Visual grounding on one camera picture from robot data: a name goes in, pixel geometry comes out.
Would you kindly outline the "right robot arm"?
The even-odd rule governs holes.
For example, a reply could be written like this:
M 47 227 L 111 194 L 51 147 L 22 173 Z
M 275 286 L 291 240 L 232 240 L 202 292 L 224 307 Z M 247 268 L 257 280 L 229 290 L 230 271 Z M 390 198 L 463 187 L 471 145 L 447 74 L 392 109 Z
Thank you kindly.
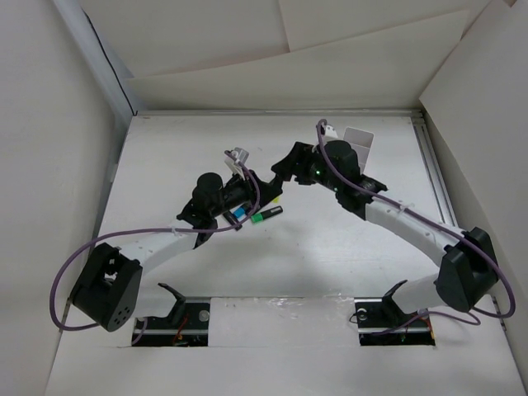
M 474 315 L 476 304 L 500 279 L 485 231 L 448 227 L 390 198 L 386 185 L 361 171 L 356 151 L 344 140 L 297 142 L 271 170 L 279 183 L 295 180 L 326 187 L 344 210 L 390 231 L 437 265 L 435 274 L 401 280 L 379 298 L 376 308 L 386 332 L 437 306 Z

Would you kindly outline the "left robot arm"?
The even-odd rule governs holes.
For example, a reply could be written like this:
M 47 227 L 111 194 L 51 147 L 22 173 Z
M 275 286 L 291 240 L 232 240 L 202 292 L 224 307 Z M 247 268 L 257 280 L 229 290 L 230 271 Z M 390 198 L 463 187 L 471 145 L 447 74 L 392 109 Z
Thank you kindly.
M 173 287 L 160 286 L 170 296 L 141 289 L 142 276 L 175 256 L 196 249 L 218 231 L 217 219 L 238 205 L 260 209 L 282 192 L 283 180 L 260 180 L 234 175 L 224 182 L 207 172 L 196 183 L 190 201 L 167 232 L 147 231 L 142 238 L 122 247 L 108 243 L 96 246 L 87 259 L 71 294 L 73 305 L 108 332 L 121 328 L 131 318 L 157 318 L 166 327 L 182 320 L 185 298 Z

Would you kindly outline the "green highlighter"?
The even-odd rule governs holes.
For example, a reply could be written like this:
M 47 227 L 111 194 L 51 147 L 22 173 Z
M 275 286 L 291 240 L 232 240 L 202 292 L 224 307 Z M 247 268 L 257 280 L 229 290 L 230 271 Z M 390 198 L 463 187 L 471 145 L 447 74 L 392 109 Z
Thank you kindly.
M 281 206 L 275 206 L 268 210 L 260 211 L 254 215 L 251 216 L 251 221 L 253 224 L 261 223 L 262 221 L 265 221 L 267 219 L 273 218 L 277 215 L 280 215 L 283 213 L 283 208 Z

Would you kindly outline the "blue highlighter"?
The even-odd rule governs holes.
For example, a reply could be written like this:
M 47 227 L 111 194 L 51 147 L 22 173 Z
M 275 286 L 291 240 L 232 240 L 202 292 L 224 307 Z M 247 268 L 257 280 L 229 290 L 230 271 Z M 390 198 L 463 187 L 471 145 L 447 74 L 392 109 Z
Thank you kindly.
M 252 210 L 251 203 L 244 203 L 239 206 L 236 210 L 232 211 L 232 215 L 236 220 L 242 219 Z

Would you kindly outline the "pink highlighter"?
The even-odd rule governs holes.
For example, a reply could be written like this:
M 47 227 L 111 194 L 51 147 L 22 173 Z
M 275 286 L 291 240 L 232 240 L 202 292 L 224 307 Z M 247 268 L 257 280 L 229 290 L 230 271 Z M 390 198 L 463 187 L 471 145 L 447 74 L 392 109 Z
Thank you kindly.
M 239 231 L 243 227 L 232 212 L 227 211 L 223 213 L 223 217 L 233 227 L 235 231 Z

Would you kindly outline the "white divided container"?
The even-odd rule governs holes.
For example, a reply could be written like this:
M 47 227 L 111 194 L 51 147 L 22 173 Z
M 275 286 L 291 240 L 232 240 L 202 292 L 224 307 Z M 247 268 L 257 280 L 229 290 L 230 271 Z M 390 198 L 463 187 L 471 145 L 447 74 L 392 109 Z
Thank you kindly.
M 374 137 L 374 134 L 369 131 L 359 130 L 352 127 L 346 127 L 345 129 L 343 139 L 356 151 L 361 173 L 365 171 L 365 165 L 368 161 Z

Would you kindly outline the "aluminium table rail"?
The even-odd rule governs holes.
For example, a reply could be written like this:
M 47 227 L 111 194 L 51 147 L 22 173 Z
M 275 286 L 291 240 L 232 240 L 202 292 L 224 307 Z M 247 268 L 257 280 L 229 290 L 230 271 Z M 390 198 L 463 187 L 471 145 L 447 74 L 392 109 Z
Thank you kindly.
M 482 207 L 432 118 L 424 111 L 414 111 L 412 125 L 441 218 L 461 228 L 486 227 Z

